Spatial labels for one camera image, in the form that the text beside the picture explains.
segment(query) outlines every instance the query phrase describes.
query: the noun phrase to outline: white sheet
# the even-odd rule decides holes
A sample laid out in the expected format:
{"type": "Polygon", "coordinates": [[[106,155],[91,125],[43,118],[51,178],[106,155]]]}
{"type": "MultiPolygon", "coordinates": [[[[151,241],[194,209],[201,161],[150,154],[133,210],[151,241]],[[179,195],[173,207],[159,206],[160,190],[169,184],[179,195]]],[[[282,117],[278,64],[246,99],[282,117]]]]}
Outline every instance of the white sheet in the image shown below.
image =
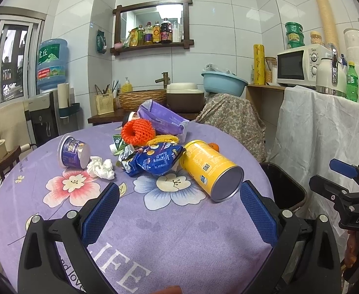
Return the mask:
{"type": "Polygon", "coordinates": [[[359,104],[300,86],[287,88],[268,160],[307,190],[308,208],[302,208],[299,216],[314,218],[324,213],[329,217],[343,258],[348,235],[338,226],[339,215],[331,201],[309,188],[310,178],[318,174],[350,192],[359,192],[353,180],[330,170],[333,158],[359,165],[359,104]]]}

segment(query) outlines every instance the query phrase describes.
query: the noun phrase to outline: yellow soap bottle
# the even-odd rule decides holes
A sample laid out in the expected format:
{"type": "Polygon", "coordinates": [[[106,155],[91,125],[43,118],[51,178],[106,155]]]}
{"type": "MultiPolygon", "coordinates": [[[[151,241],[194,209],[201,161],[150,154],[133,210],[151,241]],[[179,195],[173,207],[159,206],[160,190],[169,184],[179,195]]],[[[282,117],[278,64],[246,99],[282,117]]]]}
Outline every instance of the yellow soap bottle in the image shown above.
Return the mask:
{"type": "Polygon", "coordinates": [[[133,91],[132,84],[129,82],[128,78],[125,77],[125,84],[121,87],[121,93],[128,93],[133,91]]]}

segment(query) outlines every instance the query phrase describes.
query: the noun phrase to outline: blue snack bag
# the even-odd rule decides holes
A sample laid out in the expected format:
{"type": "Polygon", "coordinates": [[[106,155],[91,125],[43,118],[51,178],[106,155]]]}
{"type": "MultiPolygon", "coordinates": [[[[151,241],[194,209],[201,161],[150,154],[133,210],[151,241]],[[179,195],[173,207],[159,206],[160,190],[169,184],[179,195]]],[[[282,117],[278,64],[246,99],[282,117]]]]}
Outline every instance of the blue snack bag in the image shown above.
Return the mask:
{"type": "Polygon", "coordinates": [[[176,143],[158,143],[139,148],[136,155],[123,162],[125,172],[133,177],[142,171],[162,176],[169,172],[185,148],[176,143]]]}

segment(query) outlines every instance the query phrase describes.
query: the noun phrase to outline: faucet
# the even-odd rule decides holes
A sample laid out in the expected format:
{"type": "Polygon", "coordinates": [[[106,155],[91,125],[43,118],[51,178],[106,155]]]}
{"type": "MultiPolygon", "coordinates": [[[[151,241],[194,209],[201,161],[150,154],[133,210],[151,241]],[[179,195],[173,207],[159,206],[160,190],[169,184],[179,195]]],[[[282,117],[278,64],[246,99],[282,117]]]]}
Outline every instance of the faucet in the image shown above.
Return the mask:
{"type": "Polygon", "coordinates": [[[332,85],[337,86],[338,77],[338,51],[333,43],[328,44],[328,48],[332,51],[332,85]]]}
{"type": "Polygon", "coordinates": [[[168,76],[168,72],[163,72],[162,74],[163,74],[163,78],[159,78],[155,80],[155,83],[163,82],[163,88],[166,89],[168,82],[170,81],[170,78],[168,76]]]}

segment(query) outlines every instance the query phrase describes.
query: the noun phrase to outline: microwave door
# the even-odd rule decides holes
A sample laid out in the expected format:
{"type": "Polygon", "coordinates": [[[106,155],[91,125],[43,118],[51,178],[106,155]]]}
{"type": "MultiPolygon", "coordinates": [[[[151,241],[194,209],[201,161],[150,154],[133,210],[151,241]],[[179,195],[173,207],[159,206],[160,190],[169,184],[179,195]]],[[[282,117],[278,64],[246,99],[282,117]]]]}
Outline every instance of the microwave door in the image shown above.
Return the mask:
{"type": "Polygon", "coordinates": [[[280,83],[300,85],[305,81],[305,65],[303,50],[289,52],[277,56],[277,78],[280,83]]]}

